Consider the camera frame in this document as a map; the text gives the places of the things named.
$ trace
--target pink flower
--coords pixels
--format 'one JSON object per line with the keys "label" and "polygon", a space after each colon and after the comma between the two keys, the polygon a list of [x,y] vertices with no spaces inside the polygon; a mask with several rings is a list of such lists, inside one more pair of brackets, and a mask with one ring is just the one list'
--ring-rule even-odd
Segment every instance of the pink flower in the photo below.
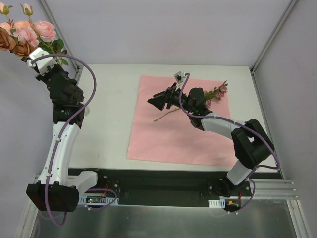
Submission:
{"label": "pink flower", "polygon": [[219,92],[217,93],[216,97],[218,100],[224,97],[224,94],[228,92],[227,86],[224,84],[219,87]]}
{"label": "pink flower", "polygon": [[34,23],[36,31],[45,42],[51,42],[56,38],[55,27],[47,21],[38,21]]}
{"label": "pink flower", "polygon": [[6,30],[9,35],[11,35],[10,30],[11,30],[11,26],[9,23],[4,22],[4,23],[0,23],[0,27],[3,28],[4,30]]}
{"label": "pink flower", "polygon": [[22,27],[28,27],[28,26],[31,26],[31,24],[28,21],[17,21],[13,25],[13,28],[14,29],[20,29]]}
{"label": "pink flower", "polygon": [[37,35],[35,31],[33,31],[32,27],[22,27],[20,29],[16,29],[16,31],[13,33],[15,37],[18,38],[19,41],[27,41],[30,43],[30,45],[36,47],[39,44],[39,41],[37,39]]}

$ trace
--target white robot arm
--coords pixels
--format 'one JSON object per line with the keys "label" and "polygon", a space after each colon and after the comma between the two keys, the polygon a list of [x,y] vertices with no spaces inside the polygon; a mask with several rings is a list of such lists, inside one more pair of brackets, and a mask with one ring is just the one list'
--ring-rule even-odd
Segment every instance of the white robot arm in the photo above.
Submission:
{"label": "white robot arm", "polygon": [[[44,168],[37,183],[29,184],[26,193],[39,210],[45,211],[44,188],[47,177],[50,176],[48,198],[51,210],[72,212],[76,209],[79,196],[97,184],[97,173],[83,171],[74,179],[68,179],[70,156],[84,119],[84,111],[66,126],[61,137],[58,135],[66,121],[83,106],[81,103],[84,96],[76,80],[68,78],[68,73],[56,63],[53,57],[41,59],[36,65],[31,64],[31,60],[48,54],[41,48],[37,48],[29,55],[30,60],[28,60],[28,65],[39,73],[36,79],[44,82],[50,92],[50,99],[54,105],[54,126],[52,143]],[[52,170],[49,173],[49,164],[56,141],[59,143]]]}
{"label": "white robot arm", "polygon": [[[184,76],[179,72],[175,74],[175,78],[177,83],[180,84],[183,82]],[[233,140],[237,162],[217,186],[213,187],[213,191],[218,195],[230,197],[256,166],[270,155],[267,145],[273,151],[274,146],[257,120],[227,122],[207,109],[202,88],[192,88],[189,95],[182,94],[180,98],[181,90],[177,83],[168,87],[164,92],[153,95],[152,98],[148,99],[148,103],[163,110],[166,104],[166,108],[169,109],[171,106],[180,107],[181,102],[183,109],[191,113],[188,114],[189,120],[195,128],[212,131]],[[260,135],[267,145],[246,129]]]}

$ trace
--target white table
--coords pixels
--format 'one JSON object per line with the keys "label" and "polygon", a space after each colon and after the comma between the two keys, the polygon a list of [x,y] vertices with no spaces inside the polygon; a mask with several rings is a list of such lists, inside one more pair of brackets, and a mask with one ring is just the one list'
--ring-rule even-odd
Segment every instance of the white table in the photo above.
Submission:
{"label": "white table", "polygon": [[[75,142],[70,167],[141,170],[228,171],[229,167],[172,164],[126,158],[134,109],[141,75],[173,77],[178,71],[189,72],[191,78],[228,81],[228,100],[231,117],[236,120],[264,120],[246,66],[196,65],[90,65],[97,78],[97,91],[90,103]],[[90,97],[93,80],[85,69],[79,86],[85,100]],[[275,166],[270,156],[263,164]],[[275,172],[260,168],[259,171]]]}

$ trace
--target pink mat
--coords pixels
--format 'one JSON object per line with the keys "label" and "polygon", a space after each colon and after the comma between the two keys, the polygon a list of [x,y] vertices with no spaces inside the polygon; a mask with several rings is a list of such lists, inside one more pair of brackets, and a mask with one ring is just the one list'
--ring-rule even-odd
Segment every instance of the pink mat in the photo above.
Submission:
{"label": "pink mat", "polygon": [[[160,111],[147,100],[174,82],[174,78],[141,76],[127,158],[232,167],[236,161],[233,142],[216,133],[194,128],[183,111],[172,112],[153,122],[176,107]],[[190,79],[184,92],[188,94],[194,87],[209,91],[221,84],[219,81]],[[210,110],[230,118],[227,95],[221,101],[214,100]]]}

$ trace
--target white wall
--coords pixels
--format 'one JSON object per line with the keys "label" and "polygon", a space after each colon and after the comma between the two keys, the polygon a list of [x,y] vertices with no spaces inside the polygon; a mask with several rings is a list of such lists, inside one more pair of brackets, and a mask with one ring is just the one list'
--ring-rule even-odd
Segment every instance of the white wall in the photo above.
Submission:
{"label": "white wall", "polygon": [[47,0],[87,63],[252,66],[290,0]]}
{"label": "white wall", "polygon": [[[18,0],[3,0],[11,18],[26,19]],[[45,20],[36,0],[34,20]],[[0,22],[5,17],[0,15]],[[28,183],[46,160],[52,136],[53,107],[45,84],[9,51],[0,51],[0,237],[14,237],[27,201]]]}
{"label": "white wall", "polygon": [[317,1],[302,0],[256,71],[287,179],[293,179],[317,237]]}

